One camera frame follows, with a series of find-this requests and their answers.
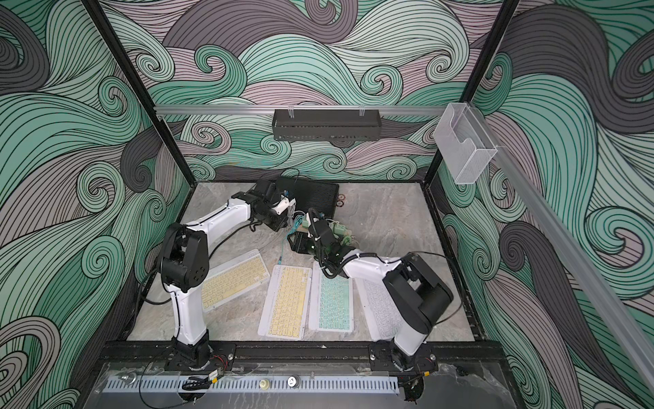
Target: keyboard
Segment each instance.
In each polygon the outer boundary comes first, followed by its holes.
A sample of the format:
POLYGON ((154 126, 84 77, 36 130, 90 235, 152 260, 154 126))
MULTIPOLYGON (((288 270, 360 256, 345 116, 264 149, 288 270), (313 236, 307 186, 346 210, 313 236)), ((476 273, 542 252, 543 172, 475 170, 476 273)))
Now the keyboard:
POLYGON ((258 334, 301 340, 310 284, 310 268, 276 264, 268 285, 258 334))
POLYGON ((370 280, 356 279, 356 288, 372 340, 393 338, 403 319, 386 287, 370 280))
POLYGON ((309 329, 352 332, 354 302, 352 280, 337 276, 328 279, 317 262, 313 263, 309 329))
POLYGON ((252 250, 209 270, 202 283, 202 310, 211 311, 270 278, 259 250, 252 250))

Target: metal frame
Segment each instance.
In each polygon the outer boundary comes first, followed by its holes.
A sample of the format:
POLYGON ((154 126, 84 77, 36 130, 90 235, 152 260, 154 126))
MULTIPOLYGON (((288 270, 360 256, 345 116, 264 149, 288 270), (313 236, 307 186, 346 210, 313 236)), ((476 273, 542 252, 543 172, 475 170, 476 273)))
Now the metal frame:
POLYGON ((152 122, 152 125, 163 140, 163 143, 165 143, 168 151, 173 156, 175 163, 177 163, 179 169, 182 171, 184 178, 191 187, 195 187, 197 182, 196 178, 193 176, 193 172, 191 171, 190 166, 188 163, 186 163, 186 160, 184 159, 182 152, 179 150, 177 143, 175 142, 175 138, 173 138, 173 135, 170 132, 170 129, 168 129, 168 126, 165 124, 165 122, 160 120, 154 112, 154 101, 150 97, 150 94, 145 88, 145 85, 143 85, 143 82, 139 78, 136 69, 131 64, 129 56, 125 51, 125 48, 123 48, 122 44, 120 43, 120 40, 118 39, 118 36, 116 35, 113 27, 109 23, 109 19, 107 19, 107 15, 102 9, 102 6, 97 0, 82 0, 82 4, 84 5, 86 12, 88 12, 89 16, 91 17, 91 20, 93 20, 93 23, 95 24, 98 32, 105 41, 107 48, 109 51, 111 51, 111 54, 116 59, 118 66, 123 71, 123 74, 125 74, 131 89, 134 91, 134 94, 139 100, 139 103, 143 106, 143 109, 147 113, 150 121, 152 122))
POLYGON ((359 113, 378 110, 380 115, 440 116, 444 106, 424 105, 155 105, 157 115, 273 115, 276 109, 287 109, 293 117, 296 109, 356 109, 359 113))
MULTIPOLYGON (((417 375, 424 370, 433 371, 433 355, 436 363, 465 365, 466 363, 497 363, 500 366, 511 398, 518 409, 525 404, 519 392, 519 386, 513 377, 502 346, 499 342, 427 342, 417 352, 422 366, 409 372, 400 372, 391 363, 390 342, 307 342, 307 341, 209 341, 214 351, 233 353, 233 360, 228 361, 227 370, 248 374, 261 364, 283 365, 294 363, 338 364, 352 366, 354 371, 363 374, 369 371, 387 372, 400 379, 417 375)), ((103 372, 105 365, 111 362, 134 363, 146 365, 151 362, 165 361, 166 367, 173 358, 165 355, 170 346, 166 341, 107 342, 94 369, 88 378, 86 387, 80 391, 76 407, 82 407, 88 398, 95 380, 103 372)), ((208 374, 204 371, 181 371, 181 374, 208 374)))
MULTIPOLYGON (((184 156, 181 154, 170 129, 167 127, 165 121, 162 119, 164 115, 272 115, 275 109, 358 109, 360 112, 365 109, 378 109, 380 115, 415 115, 415 116, 440 116, 443 114, 445 107, 425 107, 425 106, 396 106, 396 105, 155 105, 145 86, 141 82, 134 66, 132 66, 126 51, 118 40, 116 33, 111 27, 105 13, 103 12, 98 0, 82 0, 86 10, 91 16, 98 31, 105 40, 112 55, 116 58, 118 66, 125 73, 127 80, 134 90, 139 102, 144 107, 148 117, 152 121, 157 132, 161 136, 163 142, 166 144, 175 162, 180 167, 184 177, 189 182, 190 190, 186 197, 178 221, 184 214, 184 210, 191 200, 197 181, 186 163, 184 156)), ((464 89, 461 100, 470 101, 481 82, 481 78, 485 74, 495 50, 499 45, 502 35, 504 34, 508 22, 517 6, 518 0, 505 0, 500 13, 494 23, 494 27, 489 34, 488 41, 484 44, 482 53, 477 61, 473 74, 464 89)), ((424 179, 415 180, 401 180, 401 181, 370 181, 370 180, 335 180, 329 181, 333 183, 420 183, 425 197, 425 201, 430 210, 430 214, 439 234, 443 251, 449 257, 455 258, 449 238, 445 233, 438 211, 436 210, 434 199, 428 187, 436 176, 438 166, 442 163, 442 155, 437 151, 424 179)), ((255 180, 222 180, 219 182, 255 182, 255 180)), ((470 323, 471 329, 475 336, 475 342, 428 342, 421 347, 422 352, 429 351, 437 357, 439 362, 448 361, 495 361, 499 362, 502 368, 505 379, 509 384, 509 390, 513 400, 516 402, 518 408, 524 408, 519 393, 518 385, 513 378, 511 369, 506 361, 506 357, 502 351, 502 347, 497 342, 481 341, 484 338, 483 329, 479 325, 479 318, 477 312, 470 298, 470 293, 466 286, 466 282, 460 271, 458 263, 450 263, 451 271, 455 280, 456 288, 459 292, 462 302, 464 303, 464 310, 466 317, 470 323)), ((150 288, 150 283, 147 283, 144 291, 150 288)), ((345 354, 351 354, 353 362, 361 362, 370 367, 378 369, 383 368, 386 359, 370 359, 371 353, 376 353, 379 356, 384 354, 384 348, 388 347, 388 342, 211 342, 215 344, 216 348, 235 348, 236 358, 230 363, 230 366, 239 363, 256 363, 261 361, 262 357, 269 361, 274 357, 276 362, 292 362, 301 361, 307 362, 311 359, 312 362, 325 362, 337 359, 343 362, 345 354), (330 351, 336 351, 330 357, 325 354, 323 346, 328 346, 330 351), (248 351, 250 355, 245 355, 244 351, 248 351)), ((101 373, 103 365, 108 361, 127 361, 127 362, 149 362, 160 356, 160 354, 169 346, 169 342, 109 342, 106 344, 100 358, 97 360, 92 373, 90 374, 88 383, 82 394, 77 401, 77 407, 81 407, 85 401, 88 393, 94 385, 95 379, 101 373)))
POLYGON ((456 259, 456 253, 452 248, 452 243, 450 242, 450 239, 447 236, 447 233, 445 232, 443 221, 441 220, 441 217, 438 215, 438 210, 436 209, 436 203, 434 201, 434 197, 431 191, 429 190, 429 186, 427 184, 421 183, 421 188, 422 188, 422 194, 424 195, 424 200, 427 203, 427 208, 429 209, 429 213, 432 215, 432 220, 434 221, 434 226, 436 227, 438 238, 440 239, 441 246, 443 247, 443 253, 449 258, 451 258, 452 260, 454 260, 454 262, 448 260, 447 263, 450 267, 450 272, 452 273, 452 277, 454 278, 456 290, 458 291, 458 295, 461 299, 461 302, 463 303, 463 309, 466 312, 466 318, 468 318, 468 324, 470 325, 470 330, 472 331, 472 335, 475 337, 475 341, 484 340, 486 339, 486 334, 484 332, 483 327, 481 326, 481 322, 479 320, 479 314, 475 309, 475 304, 472 300, 472 294, 468 289, 468 285, 466 284, 466 280, 463 275, 463 272, 459 267, 458 260, 456 259))

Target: black tray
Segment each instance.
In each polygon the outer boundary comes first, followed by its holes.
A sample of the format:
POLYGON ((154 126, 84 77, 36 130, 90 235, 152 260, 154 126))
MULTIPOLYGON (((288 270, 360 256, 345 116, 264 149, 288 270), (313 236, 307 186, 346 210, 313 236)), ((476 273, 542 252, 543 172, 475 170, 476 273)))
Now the black tray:
POLYGON ((324 213, 327 219, 334 218, 338 197, 337 183, 280 177, 277 179, 277 189, 288 190, 295 196, 295 210, 306 213, 310 207, 313 207, 319 213, 324 213))

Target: aluminum rail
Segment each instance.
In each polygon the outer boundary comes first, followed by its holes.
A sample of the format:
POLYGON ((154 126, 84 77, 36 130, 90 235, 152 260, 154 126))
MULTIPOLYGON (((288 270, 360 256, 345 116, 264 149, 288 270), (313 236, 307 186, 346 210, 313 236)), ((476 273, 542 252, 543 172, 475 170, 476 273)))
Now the aluminum rail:
POLYGON ((157 115, 272 115, 276 109, 357 109, 379 110, 380 115, 441 116, 445 106, 425 105, 236 105, 175 104, 155 105, 157 115))

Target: table surface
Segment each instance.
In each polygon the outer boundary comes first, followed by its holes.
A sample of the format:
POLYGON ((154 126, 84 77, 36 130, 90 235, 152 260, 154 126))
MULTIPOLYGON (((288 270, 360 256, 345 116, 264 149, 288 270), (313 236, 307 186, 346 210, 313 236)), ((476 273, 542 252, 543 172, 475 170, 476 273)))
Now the table surface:
MULTIPOLYGON (((201 183, 193 195, 182 222, 192 221, 217 209, 232 194, 247 191, 252 183, 201 183)), ((353 231, 363 251, 381 256, 400 257, 409 251, 442 253, 436 228, 429 214, 420 185, 417 183, 342 183, 339 193, 345 195, 344 206, 337 207, 334 219, 353 231)), ((210 260, 218 266, 236 256, 259 249, 269 272, 281 254, 282 263, 289 266, 312 267, 313 258, 290 250, 285 241, 288 229, 273 232, 261 226, 256 232, 242 229, 230 238, 210 260)), ((219 241, 209 244, 212 249, 219 241)), ((445 259, 422 255, 425 261, 450 287, 455 299, 443 316, 454 312, 460 304, 452 274, 445 259)), ((267 283, 231 300, 204 316, 212 340, 274 340, 257 334, 266 299, 267 283)), ((148 298, 164 300, 168 295, 157 278, 148 298)), ((174 335, 175 321, 170 303, 163 306, 143 304, 134 330, 128 340, 170 340, 174 335)), ((310 330, 305 325, 303 340, 314 341, 366 341, 371 340, 363 308, 354 283, 354 331, 328 332, 310 330)), ((428 341, 474 341, 468 320, 460 309, 448 321, 439 324, 428 341)))

